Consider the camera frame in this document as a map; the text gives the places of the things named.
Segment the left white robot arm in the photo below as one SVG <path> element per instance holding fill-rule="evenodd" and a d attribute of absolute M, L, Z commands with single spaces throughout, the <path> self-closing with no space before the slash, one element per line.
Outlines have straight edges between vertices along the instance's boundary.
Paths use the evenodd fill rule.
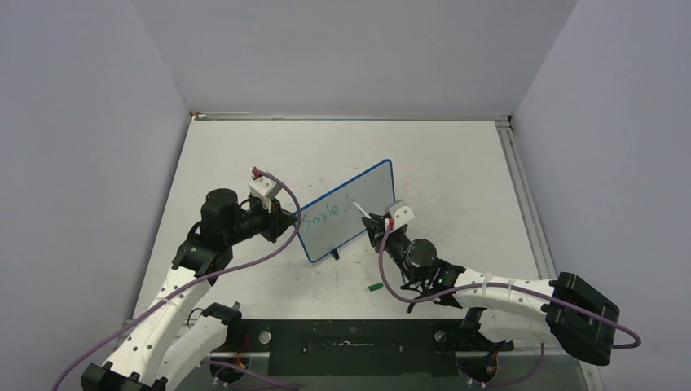
<path fill-rule="evenodd" d="M 256 235 L 274 243 L 297 216 L 277 200 L 282 186 L 267 177 L 249 185 L 248 208 L 230 189 L 211 191 L 200 220 L 178 247 L 157 297 L 131 323 L 132 331 L 101 365 L 91 364 L 84 390 L 174 390 L 214 349 L 236 349 L 243 339 L 237 307 L 213 303 L 183 336 L 184 318 L 229 269 L 233 247 Z"/>

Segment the green marker cap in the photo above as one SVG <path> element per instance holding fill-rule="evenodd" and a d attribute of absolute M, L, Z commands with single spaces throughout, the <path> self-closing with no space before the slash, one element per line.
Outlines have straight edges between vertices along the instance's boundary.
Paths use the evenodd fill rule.
<path fill-rule="evenodd" d="M 374 283 L 374 284 L 368 286 L 368 291 L 369 292 L 375 292 L 377 290 L 382 289 L 383 287 L 384 287 L 383 283 Z"/>

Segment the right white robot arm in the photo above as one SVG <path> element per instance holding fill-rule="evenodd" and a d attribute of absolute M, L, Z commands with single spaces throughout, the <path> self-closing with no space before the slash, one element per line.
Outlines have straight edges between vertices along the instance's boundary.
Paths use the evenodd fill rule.
<path fill-rule="evenodd" d="M 403 285 L 383 284 L 410 307 L 431 301 L 466 311 L 462 341 L 472 349 L 487 343 L 558 345 L 572 357 L 597 366 L 610 363 L 619 308 L 580 276 L 510 279 L 454 265 L 437 255 L 427 239 L 409 239 L 390 216 L 362 219 L 378 257 L 389 256 Z"/>

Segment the blue framed whiteboard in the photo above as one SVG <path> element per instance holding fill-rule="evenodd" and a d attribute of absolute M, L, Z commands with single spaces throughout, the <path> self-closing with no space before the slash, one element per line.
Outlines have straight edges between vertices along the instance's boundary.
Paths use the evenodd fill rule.
<path fill-rule="evenodd" d="M 395 200 L 393 163 L 384 159 L 301 207 L 298 239 L 307 261 L 316 263 L 365 232 L 354 201 L 381 214 Z"/>

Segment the green capped marker pen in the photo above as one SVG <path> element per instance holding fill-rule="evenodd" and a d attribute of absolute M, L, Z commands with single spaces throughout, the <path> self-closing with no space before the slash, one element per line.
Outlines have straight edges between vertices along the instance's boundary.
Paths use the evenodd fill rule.
<path fill-rule="evenodd" d="M 354 201 L 353 205 L 363 215 L 363 217 L 371 219 L 371 215 L 363 207 L 361 207 L 360 204 Z"/>

